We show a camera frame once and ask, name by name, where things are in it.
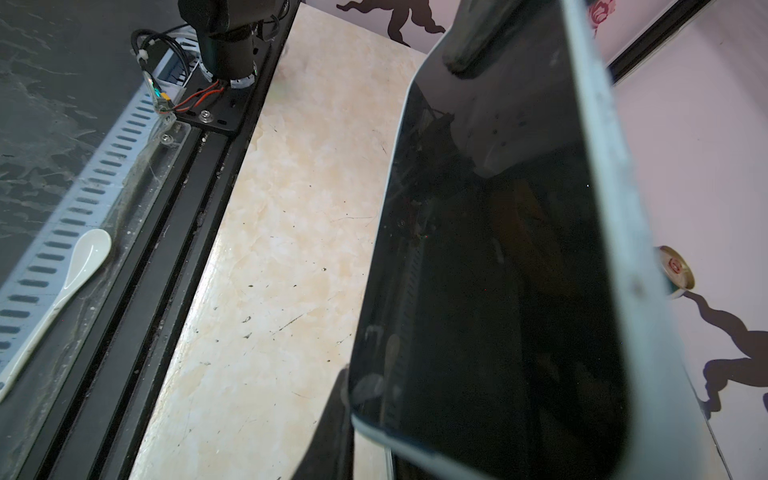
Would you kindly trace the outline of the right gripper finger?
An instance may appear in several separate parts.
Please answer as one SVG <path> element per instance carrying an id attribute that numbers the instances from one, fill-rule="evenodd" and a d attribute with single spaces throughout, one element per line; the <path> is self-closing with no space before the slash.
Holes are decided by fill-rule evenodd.
<path id="1" fill-rule="evenodd" d="M 337 375 L 314 435 L 292 479 L 353 478 L 354 428 L 348 393 L 349 367 Z"/>

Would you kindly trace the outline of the black phone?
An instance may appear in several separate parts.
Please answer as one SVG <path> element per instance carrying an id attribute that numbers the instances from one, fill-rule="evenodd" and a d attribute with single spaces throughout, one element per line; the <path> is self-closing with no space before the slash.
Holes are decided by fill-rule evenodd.
<path id="1" fill-rule="evenodd" d="M 466 73 L 403 106 L 349 371 L 398 479 L 607 479 L 617 321 L 562 5 L 506 2 Z"/>

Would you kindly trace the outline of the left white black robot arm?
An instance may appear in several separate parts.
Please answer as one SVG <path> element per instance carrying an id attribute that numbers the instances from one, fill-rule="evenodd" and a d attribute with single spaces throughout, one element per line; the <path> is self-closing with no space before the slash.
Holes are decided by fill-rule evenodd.
<path id="1" fill-rule="evenodd" d="M 179 0 L 181 18 L 197 36 L 201 71 L 234 89 L 251 86 L 258 75 L 257 43 L 264 28 L 277 33 L 289 1 Z"/>

